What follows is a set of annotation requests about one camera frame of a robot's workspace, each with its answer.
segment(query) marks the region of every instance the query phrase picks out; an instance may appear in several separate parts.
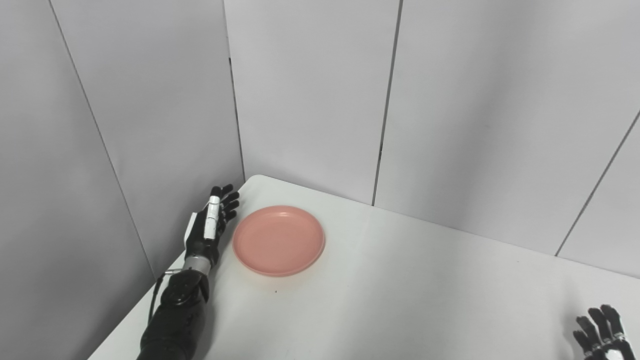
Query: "gray wall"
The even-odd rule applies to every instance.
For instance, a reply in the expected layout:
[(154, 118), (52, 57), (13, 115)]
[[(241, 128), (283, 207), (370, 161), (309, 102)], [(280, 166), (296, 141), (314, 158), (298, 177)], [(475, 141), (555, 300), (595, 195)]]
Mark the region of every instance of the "gray wall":
[(226, 7), (248, 174), (640, 277), (636, 0)]
[(220, 2), (53, 5), (79, 78), (49, 3), (0, 2), (7, 360), (86, 359), (243, 182)]

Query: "black forearm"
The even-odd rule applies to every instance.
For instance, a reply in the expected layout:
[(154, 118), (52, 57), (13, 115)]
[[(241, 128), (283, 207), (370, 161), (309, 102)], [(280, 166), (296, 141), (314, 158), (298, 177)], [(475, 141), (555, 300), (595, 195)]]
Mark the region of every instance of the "black forearm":
[(173, 275), (147, 325), (138, 360), (191, 360), (206, 321), (206, 276), (184, 270)]

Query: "tabletop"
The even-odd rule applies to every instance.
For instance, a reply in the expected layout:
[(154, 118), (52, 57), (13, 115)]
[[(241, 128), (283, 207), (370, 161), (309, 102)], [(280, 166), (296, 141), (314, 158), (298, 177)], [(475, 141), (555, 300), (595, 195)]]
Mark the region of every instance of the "tabletop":
[[(267, 277), (238, 261), (231, 223), (196, 360), (582, 359), (575, 317), (600, 304), (621, 313), (632, 344), (640, 334), (640, 279), (266, 176), (240, 194), (239, 218), (297, 206), (318, 219), (326, 245), (301, 273)], [(90, 360), (138, 356), (150, 297)]]

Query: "robotic hand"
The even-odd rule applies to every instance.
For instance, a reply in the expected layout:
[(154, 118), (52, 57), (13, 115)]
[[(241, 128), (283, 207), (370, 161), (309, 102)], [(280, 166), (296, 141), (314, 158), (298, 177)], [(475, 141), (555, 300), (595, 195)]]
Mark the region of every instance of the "robotic hand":
[[(142, 335), (138, 360), (191, 360), (204, 329), (211, 268), (218, 263), (218, 244), (227, 222), (240, 205), (233, 186), (214, 186), (203, 210), (195, 215), (187, 237), (184, 266), (172, 274), (155, 314)], [(154, 290), (157, 294), (162, 277)]]
[(573, 337), (584, 351), (584, 360), (636, 360), (622, 330), (620, 315), (613, 307), (609, 305), (600, 306), (600, 309), (592, 307), (589, 309), (589, 315), (598, 325), (600, 336), (598, 337), (595, 326), (586, 316), (576, 318), (584, 332), (573, 332)]

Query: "cable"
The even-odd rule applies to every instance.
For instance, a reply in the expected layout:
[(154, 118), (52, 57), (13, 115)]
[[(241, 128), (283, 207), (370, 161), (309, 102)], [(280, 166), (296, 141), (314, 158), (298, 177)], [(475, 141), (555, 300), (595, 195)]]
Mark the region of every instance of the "cable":
[(154, 287), (154, 294), (151, 298), (151, 307), (149, 308), (149, 319), (147, 320), (147, 324), (151, 322), (151, 318), (154, 317), (154, 308), (156, 306), (156, 297), (158, 296), (158, 292), (160, 291), (160, 285), (162, 284), (162, 280), (164, 278), (164, 274), (160, 275), (156, 280), (156, 286)]

